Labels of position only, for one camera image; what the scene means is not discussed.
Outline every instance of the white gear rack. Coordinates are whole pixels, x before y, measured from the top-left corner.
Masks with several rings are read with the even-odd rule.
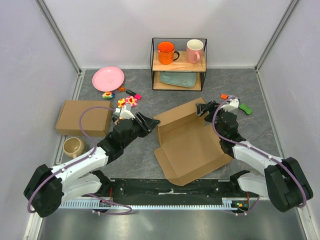
[[[237,210],[231,207],[231,200],[222,200],[221,205],[128,205],[133,210]],[[127,209],[122,206],[101,206],[100,200],[95,198],[76,198],[64,202],[60,209]]]

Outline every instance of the black mug handle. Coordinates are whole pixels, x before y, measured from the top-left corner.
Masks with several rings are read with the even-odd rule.
[[[175,59],[173,59],[173,61],[177,60],[180,57],[180,53],[178,51],[174,51],[173,54],[177,54],[178,55]]]

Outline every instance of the wooden shelf board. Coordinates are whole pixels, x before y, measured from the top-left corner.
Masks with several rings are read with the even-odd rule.
[[[195,64],[187,61],[187,51],[179,51],[180,57],[170,64],[162,64],[159,62],[158,51],[154,51],[153,54],[153,66],[152,71],[155,72],[205,72],[206,69],[206,57],[203,53],[200,61]]]
[[[160,72],[154,73],[153,90],[183,90],[183,91],[201,91],[200,73],[196,74],[196,81],[193,87],[176,86],[166,84],[160,81]]]

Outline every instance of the pink plate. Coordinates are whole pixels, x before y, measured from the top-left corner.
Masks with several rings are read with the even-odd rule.
[[[101,92],[112,92],[119,88],[124,80],[125,75],[120,68],[106,66],[94,74],[92,84]]]

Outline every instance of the orange mug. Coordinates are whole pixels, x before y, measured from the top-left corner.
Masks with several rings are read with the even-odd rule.
[[[163,41],[158,44],[159,62],[162,64],[170,64],[180,57],[180,53],[175,51],[175,45],[169,41]]]

